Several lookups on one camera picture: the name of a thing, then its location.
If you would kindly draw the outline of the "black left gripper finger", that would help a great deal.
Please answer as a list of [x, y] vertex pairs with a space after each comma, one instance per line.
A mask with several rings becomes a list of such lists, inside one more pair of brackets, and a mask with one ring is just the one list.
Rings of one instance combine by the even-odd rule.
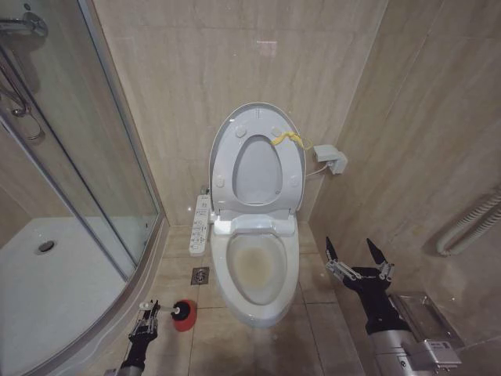
[[145, 339], [150, 337], [152, 334], [150, 329], [150, 316], [151, 309], [142, 311], [142, 317], [138, 319], [132, 332], [129, 334], [130, 339]]
[[143, 319], [146, 323], [146, 334], [148, 337], [156, 337], [158, 330], [157, 314], [160, 310], [160, 304], [156, 300], [148, 303], [148, 309], [145, 311]]

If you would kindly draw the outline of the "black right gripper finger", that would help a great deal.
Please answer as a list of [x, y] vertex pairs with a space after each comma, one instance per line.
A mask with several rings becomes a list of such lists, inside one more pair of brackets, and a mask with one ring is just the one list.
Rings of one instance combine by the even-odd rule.
[[330, 241], [329, 237], [326, 237], [326, 257], [327, 263], [326, 268], [337, 278], [337, 279], [352, 279], [353, 273], [349, 266], [340, 262], [337, 254], [335, 252], [335, 248]]
[[379, 278], [381, 280], [392, 280], [392, 264], [384, 257], [383, 252], [369, 239], [366, 239], [369, 247], [369, 252], [377, 264], [379, 270]]

